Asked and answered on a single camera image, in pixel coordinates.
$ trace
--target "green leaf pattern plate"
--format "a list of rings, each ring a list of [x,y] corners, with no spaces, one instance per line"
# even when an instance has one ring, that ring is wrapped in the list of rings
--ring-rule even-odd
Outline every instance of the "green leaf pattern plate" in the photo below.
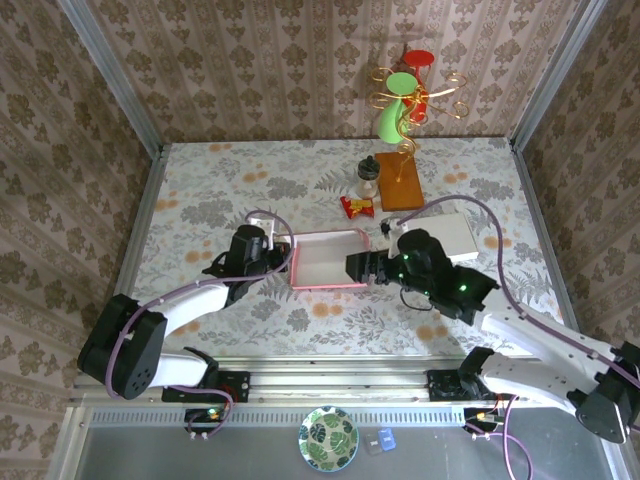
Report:
[[[338,407],[320,407],[309,413],[298,432],[298,447],[305,461],[321,472],[337,472],[349,465],[358,451],[358,429]]]

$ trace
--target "red snack package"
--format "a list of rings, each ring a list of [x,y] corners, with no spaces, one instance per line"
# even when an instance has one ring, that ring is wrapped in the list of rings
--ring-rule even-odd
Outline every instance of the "red snack package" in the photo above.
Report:
[[[342,208],[347,214],[347,217],[353,218],[356,215],[367,215],[369,217],[373,217],[373,201],[370,199],[360,200],[360,199],[352,199],[350,197],[340,197],[340,202],[342,203]]]

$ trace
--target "wall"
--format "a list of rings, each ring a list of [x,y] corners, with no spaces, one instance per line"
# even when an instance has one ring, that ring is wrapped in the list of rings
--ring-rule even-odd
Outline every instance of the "wall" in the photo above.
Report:
[[[0,2],[0,477],[44,478],[149,158],[55,2]]]
[[[371,70],[435,52],[428,88],[468,75],[457,121],[417,135],[505,135],[577,0],[92,0],[164,142],[372,135]],[[450,106],[447,97],[440,107]]]
[[[584,331],[640,344],[640,2],[610,0],[527,144]]]

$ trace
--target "glass jar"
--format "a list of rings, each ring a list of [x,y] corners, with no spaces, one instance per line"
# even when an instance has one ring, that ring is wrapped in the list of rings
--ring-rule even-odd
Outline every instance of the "glass jar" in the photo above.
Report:
[[[358,184],[356,195],[360,198],[373,198],[378,193],[380,163],[369,155],[358,163]]]

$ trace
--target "wooden base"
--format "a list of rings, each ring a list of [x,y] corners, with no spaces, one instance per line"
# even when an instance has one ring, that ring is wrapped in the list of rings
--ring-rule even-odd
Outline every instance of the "wooden base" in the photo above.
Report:
[[[402,168],[400,181],[398,173],[400,165],[406,156],[398,152],[376,153],[376,160],[380,162],[380,200],[382,210],[395,212],[398,210],[416,210],[424,205],[420,178],[416,169],[416,161],[410,158]]]

